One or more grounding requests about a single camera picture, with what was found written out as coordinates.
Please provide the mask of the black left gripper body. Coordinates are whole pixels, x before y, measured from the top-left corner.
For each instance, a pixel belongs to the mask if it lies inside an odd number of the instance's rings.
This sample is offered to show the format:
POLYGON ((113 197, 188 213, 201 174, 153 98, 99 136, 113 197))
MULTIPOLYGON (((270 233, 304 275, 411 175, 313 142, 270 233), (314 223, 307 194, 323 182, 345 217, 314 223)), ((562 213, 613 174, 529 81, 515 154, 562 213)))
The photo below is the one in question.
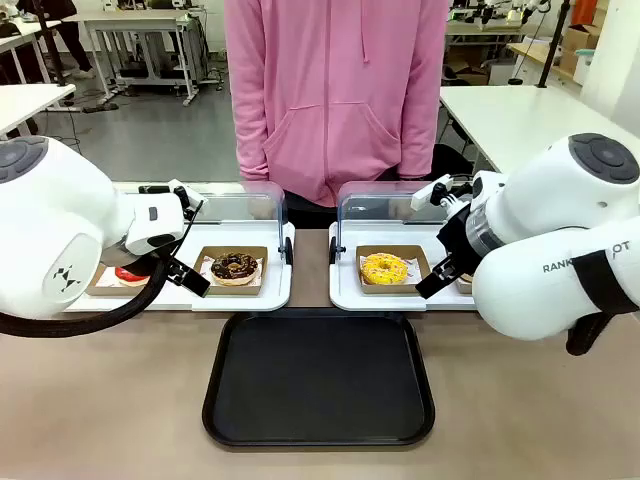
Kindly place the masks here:
POLYGON ((130 264, 130 272, 134 275, 152 275, 157 268, 162 267, 171 275, 174 273, 173 260, 173 252, 170 249, 161 248, 137 258, 130 264))

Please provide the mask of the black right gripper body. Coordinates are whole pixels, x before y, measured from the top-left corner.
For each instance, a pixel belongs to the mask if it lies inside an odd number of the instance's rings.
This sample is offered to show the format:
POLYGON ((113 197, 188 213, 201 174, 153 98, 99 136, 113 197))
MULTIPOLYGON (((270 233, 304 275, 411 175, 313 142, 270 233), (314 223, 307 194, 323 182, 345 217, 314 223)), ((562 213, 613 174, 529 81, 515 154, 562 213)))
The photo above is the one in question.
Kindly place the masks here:
POLYGON ((467 204, 447 220, 436 235, 446 253, 454 261, 481 260, 481 256, 474 250, 467 238, 466 222, 469 215, 470 205, 467 204))

